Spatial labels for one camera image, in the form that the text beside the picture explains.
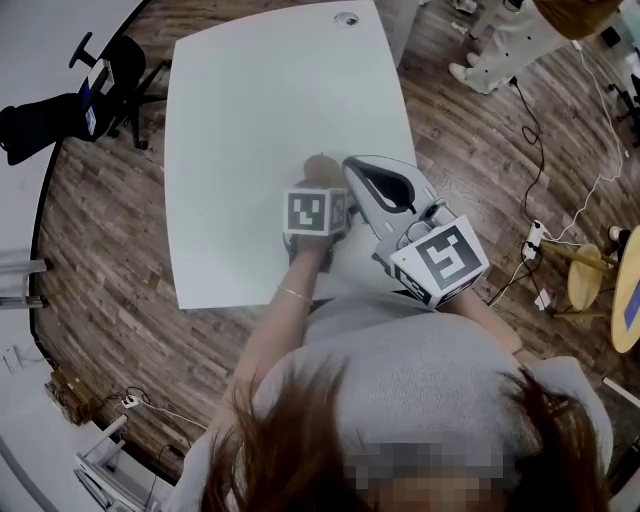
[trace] brown hair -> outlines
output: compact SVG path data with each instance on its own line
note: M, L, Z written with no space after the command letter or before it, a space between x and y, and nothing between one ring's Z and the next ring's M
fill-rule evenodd
M343 371L325 369L306 381L285 377L268 411L235 397L237 426L214 443L201 512L375 511L377 504L345 477L336 428L336 400ZM516 462L519 483L508 492L506 510L607 510L607 492L596 435L582 404L552 393L526 371L506 376L509 394L537 440L533 453Z

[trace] gray sweatshirt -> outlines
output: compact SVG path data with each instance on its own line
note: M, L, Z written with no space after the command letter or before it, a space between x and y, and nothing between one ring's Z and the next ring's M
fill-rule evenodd
M325 361L348 360L338 397L338 431L358 487L409 476L420 467L464 467L513 484L516 454L530 433L505 396L504 374L515 359L476 323L428 313L407 297L367 294L335 299L309 317L304 345L267 375L254 402L277 397L286 369L312 372ZM578 361L556 357L529 367L552 391L578 398L598 434L603 469L613 448L611 423ZM197 512L207 478L212 436L189 450L166 512Z

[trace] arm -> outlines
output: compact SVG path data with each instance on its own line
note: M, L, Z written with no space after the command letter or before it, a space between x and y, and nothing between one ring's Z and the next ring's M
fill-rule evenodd
M310 308L310 303L302 297L313 297L326 249L322 244L309 245L308 249L301 249L296 256L282 280L281 288L277 289L266 313L249 336L209 430L224 435L234 424L234 393L247 397L252 382L255 390L269 370L302 343Z
M523 351L522 340L507 322L487 306L476 293L467 289L440 307L443 313L460 315L480 324L510 354Z

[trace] office chair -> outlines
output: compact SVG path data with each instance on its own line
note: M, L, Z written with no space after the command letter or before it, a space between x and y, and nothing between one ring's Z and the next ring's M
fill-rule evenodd
M72 68L78 60L84 62L89 68L95 66L96 59L85 51L85 46L91 35L91 32L88 32L80 41L69 61L69 68ZM166 97L146 94L146 91L162 68L171 69L171 61L160 62L149 76L138 84L146 69L146 59L142 48L133 39L127 36L119 37L105 48L102 58L111 63L114 79L112 90L118 88L114 91L114 96L109 98L115 108L115 119L107 135L116 138L120 133L118 127L121 124L127 126L131 123L133 145L137 149L147 149L148 142L140 140L140 107L146 103L166 101ZM109 91L107 97L111 96L112 90Z
M69 62L70 68L78 60L90 68L96 64L96 59L85 51L91 35L91 32L87 33L76 48ZM100 91L108 74L101 74L91 87L85 80L76 94L62 94L0 111L0 147L7 152L9 165L19 164L66 137L94 142L107 131L110 136L117 137L120 124L131 123L136 148L148 147L146 141L140 140L139 110L145 103L166 99L148 95L146 90L163 67L171 67L171 61L162 61L140 82L146 68L145 55L127 36L109 43L101 58L110 62L113 74L113 86L106 94ZM85 117L90 109L95 117L93 133L89 132Z
M633 83L633 88L636 90L636 94L640 95L640 78L632 74L631 82ZM627 113L621 116L616 116L616 121L621 122L629 116L633 119L631 131L636 136L636 140L633 141L633 147L637 148L640 146L640 107L637 105L640 104L640 98L638 96L634 96L632 100L631 95L627 91L621 91L616 84L609 84L609 90L615 90L627 107Z

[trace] bracelet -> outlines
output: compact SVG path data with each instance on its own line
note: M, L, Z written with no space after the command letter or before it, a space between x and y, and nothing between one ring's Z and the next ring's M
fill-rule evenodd
M289 288L285 288L284 286L282 286L281 284L278 285L278 288L280 288L283 292L287 292L290 293L291 295L293 295L294 297L298 297L299 299L305 301L307 304L309 304L310 306L313 306L313 301L311 299L308 299L307 297L305 297L304 295L300 295L298 292L294 292L293 290L289 290Z

